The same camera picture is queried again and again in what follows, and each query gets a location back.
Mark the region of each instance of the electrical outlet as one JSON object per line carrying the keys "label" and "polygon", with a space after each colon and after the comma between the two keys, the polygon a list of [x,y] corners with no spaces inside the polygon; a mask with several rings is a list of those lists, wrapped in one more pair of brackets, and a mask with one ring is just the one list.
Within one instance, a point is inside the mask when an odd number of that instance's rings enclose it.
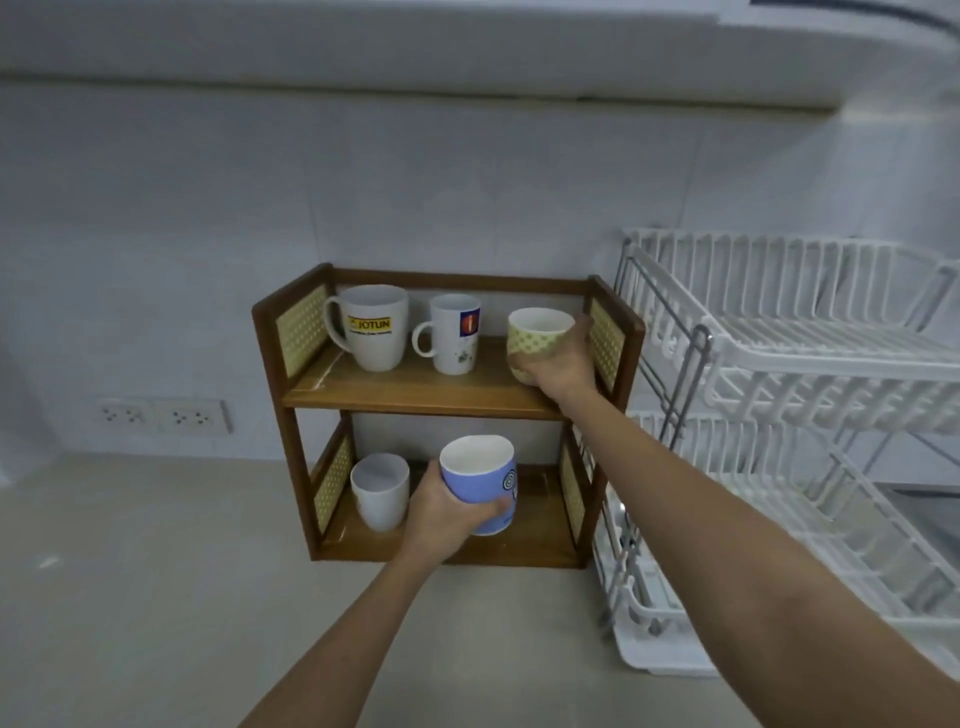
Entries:
{"label": "electrical outlet", "polygon": [[154,400],[156,419],[164,432],[180,435],[229,435],[220,400]]}
{"label": "electrical outlet", "polygon": [[97,400],[100,422],[109,427],[130,431],[156,430],[153,409],[147,400],[124,400],[104,397]]}

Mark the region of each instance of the forearm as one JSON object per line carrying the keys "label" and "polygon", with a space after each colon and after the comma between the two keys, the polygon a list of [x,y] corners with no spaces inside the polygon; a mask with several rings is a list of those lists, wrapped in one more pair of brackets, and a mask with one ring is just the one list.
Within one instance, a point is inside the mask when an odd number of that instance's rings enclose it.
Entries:
{"label": "forearm", "polygon": [[431,571],[405,555],[388,563],[242,726],[355,725],[380,664]]}
{"label": "forearm", "polygon": [[[870,714],[883,724],[903,717],[890,701],[907,685],[929,704],[955,705],[949,680],[779,526],[595,392],[574,393],[561,406],[714,663],[761,720],[788,725]],[[865,664],[871,670],[857,669]],[[810,712],[797,710],[811,698],[818,702]]]}

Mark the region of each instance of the white mug with red logo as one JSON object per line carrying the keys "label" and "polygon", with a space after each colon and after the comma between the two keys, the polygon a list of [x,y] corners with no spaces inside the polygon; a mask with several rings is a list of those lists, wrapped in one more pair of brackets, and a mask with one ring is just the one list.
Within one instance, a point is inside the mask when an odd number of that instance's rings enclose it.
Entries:
{"label": "white mug with red logo", "polygon": [[[420,334],[429,328],[429,352],[420,348]],[[433,357],[433,367],[442,375],[473,371],[480,342],[480,300],[466,293],[445,293],[430,299],[430,320],[414,329],[414,351]]]}

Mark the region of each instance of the blue cup with spiral pattern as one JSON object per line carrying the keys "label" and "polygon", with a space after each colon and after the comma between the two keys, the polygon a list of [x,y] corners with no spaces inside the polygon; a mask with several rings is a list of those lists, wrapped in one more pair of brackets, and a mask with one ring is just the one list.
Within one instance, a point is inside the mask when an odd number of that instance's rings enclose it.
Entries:
{"label": "blue cup with spiral pattern", "polygon": [[474,536],[492,536],[514,519],[516,463],[514,446],[500,435],[467,435],[440,451],[440,471],[450,492],[466,503],[485,503],[512,496],[510,510],[483,522]]}

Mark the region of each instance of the cup rim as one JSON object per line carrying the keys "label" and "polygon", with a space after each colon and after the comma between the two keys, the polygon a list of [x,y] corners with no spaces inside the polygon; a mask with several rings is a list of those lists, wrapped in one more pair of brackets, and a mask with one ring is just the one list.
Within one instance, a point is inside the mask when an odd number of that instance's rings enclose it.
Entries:
{"label": "cup rim", "polygon": [[[352,301],[350,299],[350,292],[357,291],[361,288],[366,290],[370,290],[372,288],[377,288],[381,291],[389,290],[392,293],[396,292],[396,297],[393,300],[387,301],[384,303],[361,303],[357,301]],[[400,288],[400,286],[398,285],[391,285],[390,283],[364,283],[362,285],[352,285],[350,288],[345,288],[343,291],[340,291],[337,294],[337,298],[339,298],[344,303],[347,303],[351,306],[355,306],[357,308],[380,308],[385,305],[397,305],[398,303],[405,303],[409,300],[410,295],[407,293],[405,288]]]}
{"label": "cup rim", "polygon": [[[364,461],[371,460],[374,458],[380,458],[380,459],[389,458],[394,462],[399,461],[403,463],[403,467],[406,471],[405,475],[403,476],[403,479],[400,480],[395,486],[392,486],[391,488],[388,488],[385,491],[369,491],[366,488],[363,488],[357,485],[356,481],[353,479],[353,474],[356,472],[356,469],[359,468],[361,463],[363,463]],[[406,458],[401,457],[400,455],[394,454],[392,452],[371,452],[369,455],[366,455],[360,458],[359,460],[357,460],[356,463],[353,464],[353,467],[350,468],[350,489],[354,492],[360,491],[367,497],[379,497],[379,496],[391,495],[393,492],[396,491],[397,488],[402,488],[404,485],[408,484],[409,482],[410,482],[410,463],[406,461]]]}
{"label": "cup rim", "polygon": [[[453,468],[450,468],[448,465],[446,465],[444,460],[447,460],[447,461],[449,460],[449,458],[451,457],[451,452],[454,452],[457,449],[463,448],[467,443],[467,441],[476,441],[481,439],[496,442],[499,446],[504,447],[505,457],[503,458],[503,462],[500,462],[498,465],[488,468],[482,473],[464,473],[462,471],[458,471]],[[477,475],[486,475],[488,473],[496,473],[496,471],[500,470],[505,465],[510,463],[514,459],[515,454],[516,454],[516,449],[514,448],[514,444],[510,442],[510,440],[508,440],[507,438],[503,437],[502,435],[465,435],[464,437],[458,437],[456,440],[453,440],[447,443],[444,446],[444,448],[440,451],[439,459],[440,459],[440,467],[443,470],[450,473],[451,475],[463,475],[465,477],[474,477]]]}
{"label": "cup rim", "polygon": [[[443,305],[441,303],[442,299],[460,299],[461,301],[469,300],[470,303],[465,303],[463,305]],[[439,296],[434,296],[430,299],[430,307],[437,308],[441,311],[453,311],[463,313],[465,311],[473,311],[480,307],[480,299],[476,296],[471,296],[469,293],[442,293]]]}
{"label": "cup rim", "polygon": [[[551,316],[560,314],[558,318],[564,318],[564,328],[532,328],[529,326],[524,326],[517,322],[518,318],[522,316],[529,316],[532,312],[537,311],[538,313],[548,312]],[[543,306],[532,306],[530,308],[518,308],[515,311],[512,311],[511,314],[507,317],[507,321],[511,326],[517,328],[521,331],[529,331],[530,333],[565,333],[570,330],[570,328],[576,323],[576,320],[568,314],[566,311],[561,311],[559,308],[546,308]]]}

